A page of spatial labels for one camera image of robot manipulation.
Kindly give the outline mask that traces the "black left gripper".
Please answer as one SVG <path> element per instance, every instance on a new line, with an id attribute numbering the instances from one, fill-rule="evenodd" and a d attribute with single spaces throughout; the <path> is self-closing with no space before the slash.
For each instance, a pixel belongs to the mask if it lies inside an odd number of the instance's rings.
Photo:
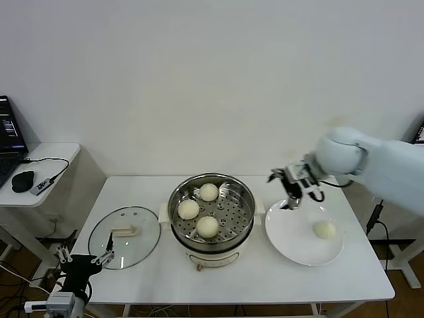
<path id="1" fill-rule="evenodd" d="M 66 274 L 62 291 L 78 292 L 85 291 L 89 278 L 99 273 L 99 265 L 108 265 L 115 257 L 113 250 L 113 233 L 100 256 L 70 254 L 69 247 L 75 243 L 77 231 L 74 230 L 67 238 L 56 247 L 56 256 L 61 263 L 63 273 Z"/>

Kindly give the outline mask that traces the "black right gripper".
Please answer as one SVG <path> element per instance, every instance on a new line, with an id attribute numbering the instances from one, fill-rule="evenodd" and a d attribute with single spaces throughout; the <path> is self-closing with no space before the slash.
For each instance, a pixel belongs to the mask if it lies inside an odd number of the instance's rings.
<path id="1" fill-rule="evenodd" d="M 282 184 L 289 183 L 288 192 L 292 197 L 285 199 L 281 203 L 281 210 L 296 210 L 299 208 L 302 195 L 311 193 L 311 175 L 307 170 L 307 164 L 304 160 L 298 160 L 288 164 L 285 168 L 271 169 L 268 177 L 268 183 L 273 180 L 280 180 Z"/>

